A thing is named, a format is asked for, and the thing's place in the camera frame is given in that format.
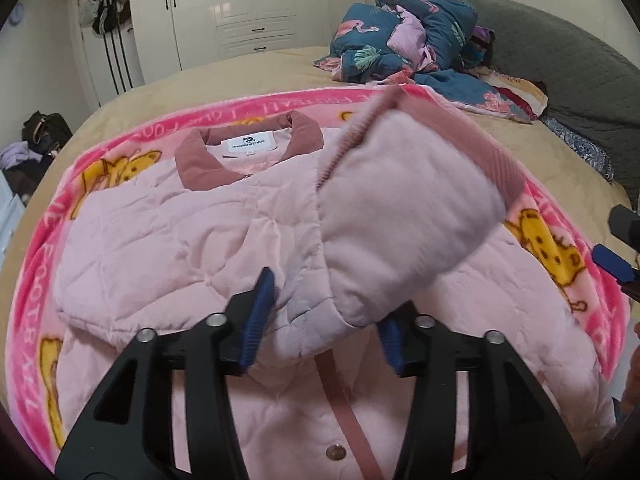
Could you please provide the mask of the right hand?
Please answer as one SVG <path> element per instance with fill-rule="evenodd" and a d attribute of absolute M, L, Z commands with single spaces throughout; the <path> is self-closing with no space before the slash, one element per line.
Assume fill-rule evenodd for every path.
<path fill-rule="evenodd" d="M 640 346 L 631 356 L 626 385 L 620 400 L 620 410 L 624 415 L 630 415 L 640 401 Z"/>

